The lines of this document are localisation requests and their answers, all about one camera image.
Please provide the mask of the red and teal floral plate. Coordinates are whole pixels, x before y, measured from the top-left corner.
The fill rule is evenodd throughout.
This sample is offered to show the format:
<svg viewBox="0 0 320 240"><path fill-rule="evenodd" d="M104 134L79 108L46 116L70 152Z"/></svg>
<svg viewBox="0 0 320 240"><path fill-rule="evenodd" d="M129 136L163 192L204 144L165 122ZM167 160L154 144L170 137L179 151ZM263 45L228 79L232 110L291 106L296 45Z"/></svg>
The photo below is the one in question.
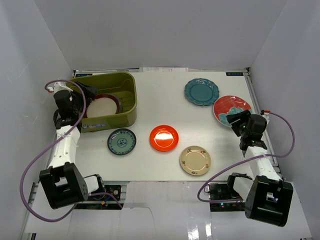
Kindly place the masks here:
<svg viewBox="0 0 320 240"><path fill-rule="evenodd" d="M241 113L245 110L249 110L253 113L253 110L248 102L235 95L226 95L220 97L213 104L213 114L215 118L225 127L231 127L231 124L227 121L227 115L234 115Z"/></svg>

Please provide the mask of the dark red rimmed cream plate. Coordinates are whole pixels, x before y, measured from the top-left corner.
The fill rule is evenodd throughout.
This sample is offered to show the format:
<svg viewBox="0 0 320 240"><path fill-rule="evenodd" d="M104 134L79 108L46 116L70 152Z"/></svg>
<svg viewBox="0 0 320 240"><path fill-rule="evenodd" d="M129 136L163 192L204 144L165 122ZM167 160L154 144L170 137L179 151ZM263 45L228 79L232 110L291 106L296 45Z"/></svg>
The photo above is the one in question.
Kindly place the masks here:
<svg viewBox="0 0 320 240"><path fill-rule="evenodd" d="M88 105L85 116L87 118L105 117L122 112L122 103L114 94L103 93L95 97Z"/></svg>

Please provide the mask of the teal scalloped plate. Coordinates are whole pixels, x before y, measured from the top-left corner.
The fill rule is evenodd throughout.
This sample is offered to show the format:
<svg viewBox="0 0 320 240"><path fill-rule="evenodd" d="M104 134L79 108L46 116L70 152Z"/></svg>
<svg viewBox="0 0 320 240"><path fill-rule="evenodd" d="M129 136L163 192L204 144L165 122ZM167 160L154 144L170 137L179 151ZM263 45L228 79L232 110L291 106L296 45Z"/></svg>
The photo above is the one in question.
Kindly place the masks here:
<svg viewBox="0 0 320 240"><path fill-rule="evenodd" d="M186 99L197 106L213 105L220 97L219 87L206 78L194 78L184 87Z"/></svg>

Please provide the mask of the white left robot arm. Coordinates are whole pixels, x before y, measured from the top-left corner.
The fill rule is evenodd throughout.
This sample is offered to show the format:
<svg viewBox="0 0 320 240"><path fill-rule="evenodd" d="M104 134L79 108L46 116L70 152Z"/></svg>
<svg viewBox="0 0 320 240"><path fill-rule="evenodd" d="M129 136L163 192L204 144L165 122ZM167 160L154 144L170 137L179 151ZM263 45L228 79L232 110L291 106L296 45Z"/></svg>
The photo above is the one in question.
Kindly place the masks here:
<svg viewBox="0 0 320 240"><path fill-rule="evenodd" d="M89 195L99 200L106 187L98 174L83 177L76 167L76 151L81 136L82 118L97 89L74 82L77 90L58 80L46 90L53 93L57 110L53 114L58 143L53 146L53 157L48 168L39 174L39 180L52 209L87 201Z"/></svg>

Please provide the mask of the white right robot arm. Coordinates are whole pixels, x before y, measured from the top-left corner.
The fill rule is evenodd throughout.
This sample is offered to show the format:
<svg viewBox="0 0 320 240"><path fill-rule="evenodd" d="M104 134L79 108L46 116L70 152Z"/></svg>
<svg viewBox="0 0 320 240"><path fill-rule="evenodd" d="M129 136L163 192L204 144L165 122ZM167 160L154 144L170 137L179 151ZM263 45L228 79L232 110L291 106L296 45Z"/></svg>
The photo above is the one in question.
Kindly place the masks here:
<svg viewBox="0 0 320 240"><path fill-rule="evenodd" d="M268 124L268 114L252 114L245 110L226 117L234 133L240 138L239 148L249 162L252 176L233 172L227 179L226 195L245 200L244 213L248 219L284 227L287 223L293 196L291 183L282 180L268 157L262 140Z"/></svg>

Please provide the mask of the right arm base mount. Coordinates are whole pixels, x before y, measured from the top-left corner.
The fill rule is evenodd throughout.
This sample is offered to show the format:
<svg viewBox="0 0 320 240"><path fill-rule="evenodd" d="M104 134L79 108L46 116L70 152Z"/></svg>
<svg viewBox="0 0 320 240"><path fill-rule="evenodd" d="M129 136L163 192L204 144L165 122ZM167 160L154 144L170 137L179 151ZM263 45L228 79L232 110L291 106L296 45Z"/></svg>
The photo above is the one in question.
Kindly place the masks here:
<svg viewBox="0 0 320 240"><path fill-rule="evenodd" d="M210 200L228 200L232 202L211 203L210 211L213 212L243 212L245 201L234 190L229 190L226 183L211 183L207 185L204 192L209 195Z"/></svg>

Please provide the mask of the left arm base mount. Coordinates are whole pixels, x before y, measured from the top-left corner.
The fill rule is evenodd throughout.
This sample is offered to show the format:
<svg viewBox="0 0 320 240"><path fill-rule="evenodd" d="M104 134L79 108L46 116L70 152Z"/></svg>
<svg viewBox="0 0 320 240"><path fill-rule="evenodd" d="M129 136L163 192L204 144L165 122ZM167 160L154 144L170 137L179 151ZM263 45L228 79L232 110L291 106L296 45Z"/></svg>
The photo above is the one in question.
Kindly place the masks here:
<svg viewBox="0 0 320 240"><path fill-rule="evenodd" d="M104 193L90 196L88 201L77 204L76 210L121 210L124 206L126 187L119 184L105 184Z"/></svg>

